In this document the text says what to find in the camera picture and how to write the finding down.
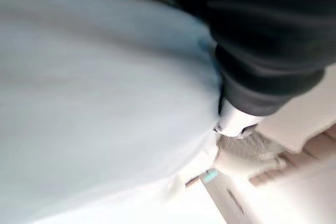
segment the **black sleeve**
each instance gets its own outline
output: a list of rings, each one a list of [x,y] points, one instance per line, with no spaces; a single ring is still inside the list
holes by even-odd
[[[178,1],[210,24],[226,98],[246,113],[276,112],[336,61],[336,0]]]

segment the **black jacket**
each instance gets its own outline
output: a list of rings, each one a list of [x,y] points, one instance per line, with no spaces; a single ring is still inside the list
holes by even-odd
[[[274,113],[336,61],[336,0],[176,1],[210,24],[225,96],[246,113]]]

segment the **light blue fabric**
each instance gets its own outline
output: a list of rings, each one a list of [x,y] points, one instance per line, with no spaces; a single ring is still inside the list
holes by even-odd
[[[152,0],[0,0],[0,223],[169,177],[217,121],[206,27]]]

